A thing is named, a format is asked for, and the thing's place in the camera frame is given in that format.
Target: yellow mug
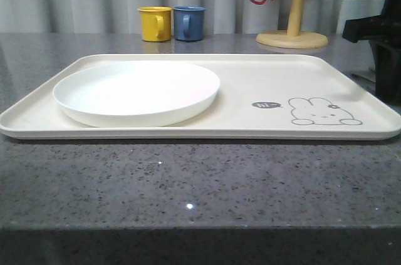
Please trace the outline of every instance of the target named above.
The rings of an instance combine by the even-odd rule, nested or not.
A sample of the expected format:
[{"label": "yellow mug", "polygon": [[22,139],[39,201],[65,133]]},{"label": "yellow mug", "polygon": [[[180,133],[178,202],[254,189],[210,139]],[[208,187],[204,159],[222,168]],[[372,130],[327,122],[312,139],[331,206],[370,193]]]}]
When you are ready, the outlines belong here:
[{"label": "yellow mug", "polygon": [[171,39],[171,10],[172,8],[163,6],[138,8],[144,41],[168,41]]}]

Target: countertop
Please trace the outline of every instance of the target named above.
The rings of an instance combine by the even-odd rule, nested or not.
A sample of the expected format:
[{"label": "countertop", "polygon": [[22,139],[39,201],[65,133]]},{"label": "countertop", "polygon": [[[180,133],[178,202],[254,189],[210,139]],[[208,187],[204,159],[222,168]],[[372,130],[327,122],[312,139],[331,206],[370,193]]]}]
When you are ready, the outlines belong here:
[{"label": "countertop", "polygon": [[[0,44],[0,112],[78,58],[103,53],[313,55],[374,93],[373,83],[352,75],[369,74],[373,66],[368,43],[353,44],[340,35],[329,36],[327,47],[310,50],[263,46],[254,34],[217,34],[193,43],[147,43],[137,34],[0,34]],[[277,264],[308,257],[292,264],[346,264],[362,255],[361,264],[399,264],[400,158],[400,136],[357,142],[16,140],[1,135],[0,261],[53,264],[58,258],[64,261],[54,264],[68,264],[75,258],[83,264],[91,256],[97,264],[128,264],[136,251],[137,260],[153,264],[228,259],[263,264],[267,257]],[[141,237],[136,241],[146,253],[138,253],[144,252],[140,246],[116,248],[107,254],[108,262],[105,243],[124,239],[125,247],[131,237]],[[72,249],[83,245],[77,239],[85,239],[92,254]],[[149,257],[149,241],[164,247],[158,250],[165,251],[163,257]],[[174,241],[181,241],[177,251],[166,249]],[[195,244],[188,243],[197,247],[190,257],[182,245]],[[287,251],[292,256],[283,257],[289,249],[283,243],[295,247]],[[95,253],[98,246],[103,254]],[[256,256],[252,262],[250,255]]]}]

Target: tray rim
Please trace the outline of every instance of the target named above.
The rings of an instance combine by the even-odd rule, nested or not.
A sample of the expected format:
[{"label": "tray rim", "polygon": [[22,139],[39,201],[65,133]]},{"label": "tray rim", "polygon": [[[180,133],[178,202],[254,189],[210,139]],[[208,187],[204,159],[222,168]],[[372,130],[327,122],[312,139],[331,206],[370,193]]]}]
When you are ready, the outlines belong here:
[{"label": "tray rim", "polygon": [[[393,115],[398,116],[398,125],[391,130],[386,130],[382,132],[374,131],[374,137],[363,137],[362,135],[371,133],[368,130],[362,132],[353,132],[353,131],[335,131],[335,130],[315,130],[313,133],[315,135],[311,135],[310,131],[298,130],[295,136],[289,136],[285,133],[294,132],[292,129],[283,129],[283,128],[271,128],[269,130],[263,128],[199,128],[199,127],[118,127],[118,128],[99,128],[99,127],[77,127],[73,130],[69,129],[51,129],[48,130],[33,130],[33,129],[17,129],[17,128],[10,128],[3,125],[4,117],[7,117],[9,113],[11,113],[15,108],[21,107],[21,105],[26,102],[30,101],[33,96],[39,95],[41,91],[45,91],[50,84],[54,83],[57,84],[61,79],[65,76],[68,76],[74,72],[82,70],[82,66],[86,64],[88,61],[96,61],[98,58],[102,58],[102,61],[109,61],[108,59],[104,58],[131,58],[131,57],[138,57],[143,58],[142,60],[153,59],[153,58],[161,58],[163,60],[169,60],[165,57],[171,58],[179,58],[179,60],[185,61],[186,58],[191,58],[192,61],[218,61],[218,60],[226,60],[225,58],[230,57],[242,57],[242,58],[256,58],[255,61],[263,60],[263,58],[270,58],[273,61],[279,61],[280,58],[302,58],[303,60],[310,60],[319,61],[324,63],[331,72],[335,73],[336,75],[340,76],[347,82],[355,83],[349,77],[345,76],[341,71],[332,67],[329,63],[325,60],[311,55],[299,55],[299,54],[243,54],[243,53],[230,53],[230,54],[214,54],[214,53],[184,53],[184,54],[142,54],[142,53],[135,53],[135,54],[95,54],[95,55],[87,55],[81,58],[78,58],[72,64],[68,65],[66,68],[62,69],[59,73],[52,76],[50,79],[45,81],[43,84],[39,85],[36,89],[28,93],[22,99],[18,100],[16,103],[11,105],[5,111],[0,114],[0,132],[6,136],[17,138],[17,139],[27,139],[27,140],[62,140],[62,139],[118,139],[118,138],[131,138],[131,139],[161,139],[161,138],[233,138],[233,139],[288,139],[288,140],[384,140],[387,138],[394,137],[401,132],[401,116],[395,110],[391,109],[388,105],[380,101],[374,95],[366,91],[366,95],[369,96],[370,99],[376,100],[379,102],[382,107],[386,109],[386,111],[392,113]],[[325,133],[330,133],[329,137],[325,137]]]}]

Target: wooden mug stand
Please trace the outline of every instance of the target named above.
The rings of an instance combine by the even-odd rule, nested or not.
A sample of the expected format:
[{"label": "wooden mug stand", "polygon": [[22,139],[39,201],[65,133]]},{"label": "wooden mug stand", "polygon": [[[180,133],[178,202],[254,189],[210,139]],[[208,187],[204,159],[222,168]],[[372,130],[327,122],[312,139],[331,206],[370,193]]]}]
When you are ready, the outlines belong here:
[{"label": "wooden mug stand", "polygon": [[287,30],[265,31],[259,33],[256,41],[280,48],[320,48],[328,44],[327,37],[314,32],[301,31],[304,0],[292,0]]}]

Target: white tray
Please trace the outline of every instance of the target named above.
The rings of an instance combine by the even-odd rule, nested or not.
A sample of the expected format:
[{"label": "white tray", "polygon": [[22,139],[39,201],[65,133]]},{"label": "white tray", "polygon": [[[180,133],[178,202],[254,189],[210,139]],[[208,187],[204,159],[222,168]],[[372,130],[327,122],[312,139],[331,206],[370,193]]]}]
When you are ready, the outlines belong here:
[{"label": "white tray", "polygon": [[[215,72],[221,87],[203,113],[168,127],[97,128],[67,117],[55,84],[116,61],[186,61]],[[287,138],[380,140],[401,117],[325,61],[305,55],[92,55],[78,59],[0,115],[14,138]]]}]

